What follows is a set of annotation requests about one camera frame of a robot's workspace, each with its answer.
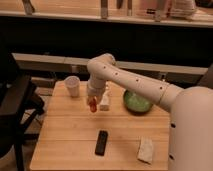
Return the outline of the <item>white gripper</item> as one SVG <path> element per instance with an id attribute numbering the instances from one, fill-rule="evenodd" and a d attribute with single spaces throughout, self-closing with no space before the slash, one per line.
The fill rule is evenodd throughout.
<path id="1" fill-rule="evenodd" d="M 95 104 L 98 105 L 98 99 L 102 95 L 102 86 L 96 83 L 88 82 L 87 83 L 87 95 L 90 96 L 87 98 L 87 105 L 92 103 L 92 98 L 95 97 Z"/>

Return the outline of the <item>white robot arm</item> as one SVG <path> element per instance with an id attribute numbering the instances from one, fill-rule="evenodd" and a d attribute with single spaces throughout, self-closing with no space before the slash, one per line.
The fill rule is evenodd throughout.
<path id="1" fill-rule="evenodd" d="M 213 171 L 213 89 L 176 85 L 131 73 L 103 54 L 87 63 L 87 94 L 101 98 L 112 81 L 170 114 L 168 171 Z"/>

